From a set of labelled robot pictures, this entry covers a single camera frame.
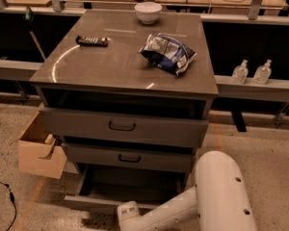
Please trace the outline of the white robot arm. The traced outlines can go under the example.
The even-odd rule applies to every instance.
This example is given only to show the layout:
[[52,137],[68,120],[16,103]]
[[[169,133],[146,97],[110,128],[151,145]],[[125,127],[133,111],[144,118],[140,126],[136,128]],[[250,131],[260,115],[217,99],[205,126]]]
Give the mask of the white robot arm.
[[244,177],[222,151],[209,151],[196,163],[196,183],[141,215],[136,202],[118,206],[120,231],[165,231],[197,218],[200,231],[257,231]]

